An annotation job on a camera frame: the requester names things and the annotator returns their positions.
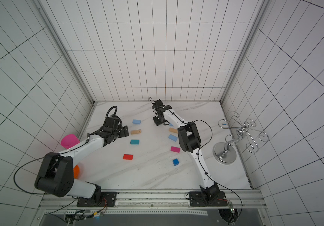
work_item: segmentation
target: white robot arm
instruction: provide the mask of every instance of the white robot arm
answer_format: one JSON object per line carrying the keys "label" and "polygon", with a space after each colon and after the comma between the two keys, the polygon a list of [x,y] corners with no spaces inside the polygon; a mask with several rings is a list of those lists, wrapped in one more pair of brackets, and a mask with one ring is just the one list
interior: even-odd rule
{"label": "white robot arm", "polygon": [[202,157],[201,139],[196,124],[193,121],[188,122],[181,118],[171,106],[165,106],[161,100],[157,100],[152,104],[153,112],[156,114],[153,121],[157,126],[160,124],[166,125],[165,122],[169,122],[178,128],[180,147],[183,151],[189,152],[197,174],[200,175],[200,188],[204,202],[208,204],[215,201],[220,190],[217,183],[213,181],[212,176],[208,173],[205,160]]}
{"label": "white robot arm", "polygon": [[[108,117],[115,108],[114,114]],[[40,166],[35,188],[63,197],[65,195],[90,199],[92,204],[100,203],[101,187],[74,179],[73,168],[92,152],[114,142],[117,138],[129,136],[128,127],[122,126],[122,120],[116,115],[117,106],[111,107],[100,129],[88,134],[88,138],[79,144],[59,153],[48,153]]]}
{"label": "white robot arm", "polygon": [[[163,113],[164,119],[173,125],[175,125],[177,128],[188,126],[188,121],[184,120],[181,116],[175,113],[173,109],[168,109]],[[208,174],[208,176],[205,173],[205,170],[207,170],[207,166],[205,163],[204,158],[202,157],[202,150],[200,148],[195,148],[192,150],[192,152],[189,152],[189,156],[192,159],[192,162],[194,163],[198,175],[200,175],[200,182],[201,186],[203,188],[211,187],[213,186],[213,181],[211,180],[212,176]]]}

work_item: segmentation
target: pink cup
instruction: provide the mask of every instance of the pink cup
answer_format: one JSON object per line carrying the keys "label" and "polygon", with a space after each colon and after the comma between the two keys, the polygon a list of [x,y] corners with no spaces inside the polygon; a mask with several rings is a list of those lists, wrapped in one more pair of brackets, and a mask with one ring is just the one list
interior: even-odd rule
{"label": "pink cup", "polygon": [[74,134],[66,135],[60,142],[60,145],[65,149],[71,148],[77,144],[79,144],[79,140]]}

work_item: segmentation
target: mounting plate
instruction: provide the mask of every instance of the mounting plate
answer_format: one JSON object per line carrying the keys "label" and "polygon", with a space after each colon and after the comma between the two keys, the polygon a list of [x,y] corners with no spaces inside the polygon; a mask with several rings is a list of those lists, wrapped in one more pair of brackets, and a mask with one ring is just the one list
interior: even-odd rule
{"label": "mounting plate", "polygon": [[224,192],[220,191],[219,195],[218,195],[218,199],[222,199],[222,200],[215,200],[213,202],[210,202],[209,205],[207,205],[202,197],[202,192],[189,192],[189,204],[190,206],[228,206],[227,205],[227,201],[222,201],[222,200],[226,200],[226,195]]}
{"label": "mounting plate", "polygon": [[[101,199],[107,200],[107,207],[114,207],[116,202],[117,192],[101,192]],[[79,198],[77,207],[104,207],[104,201],[101,201],[98,205],[86,198]]]}

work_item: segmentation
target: light blue block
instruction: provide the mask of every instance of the light blue block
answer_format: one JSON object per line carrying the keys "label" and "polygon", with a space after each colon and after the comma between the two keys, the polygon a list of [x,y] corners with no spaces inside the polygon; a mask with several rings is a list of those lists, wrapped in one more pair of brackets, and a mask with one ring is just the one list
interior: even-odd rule
{"label": "light blue block", "polygon": [[173,136],[172,134],[170,134],[170,135],[168,136],[168,138],[171,139],[171,140],[173,140],[174,142],[177,141],[177,137]]}
{"label": "light blue block", "polygon": [[172,162],[173,162],[173,165],[174,166],[177,166],[180,162],[178,161],[178,159],[174,159],[174,160],[172,160]]}
{"label": "light blue block", "polygon": [[131,140],[131,144],[139,144],[139,140]]}

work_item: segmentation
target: tabletop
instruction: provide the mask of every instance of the tabletop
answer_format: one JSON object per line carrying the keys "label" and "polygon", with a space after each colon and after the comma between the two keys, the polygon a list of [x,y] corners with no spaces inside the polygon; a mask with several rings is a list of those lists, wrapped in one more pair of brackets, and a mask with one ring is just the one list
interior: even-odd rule
{"label": "tabletop", "polygon": [[[224,142],[230,134],[228,129],[217,125],[224,114],[219,102],[164,102],[170,105],[184,120],[203,120],[213,130],[212,140],[202,148],[208,172],[218,183],[230,189],[250,189],[241,158],[231,165],[223,165],[214,158],[212,148],[217,142]],[[142,133],[118,138],[115,142],[102,147],[78,163],[79,180],[95,183],[101,189],[200,189],[200,179],[188,152],[171,151],[171,147],[180,147],[178,140],[169,139],[170,126],[156,126],[152,117],[150,102],[99,102],[83,134],[99,129],[104,122],[107,110],[117,106],[116,115],[123,125],[131,130],[141,129]],[[134,119],[141,124],[133,124]],[[201,145],[209,141],[210,128],[203,122],[196,122],[201,138]],[[131,140],[140,140],[139,145],[131,145]],[[124,154],[133,155],[133,160],[124,160]]]}

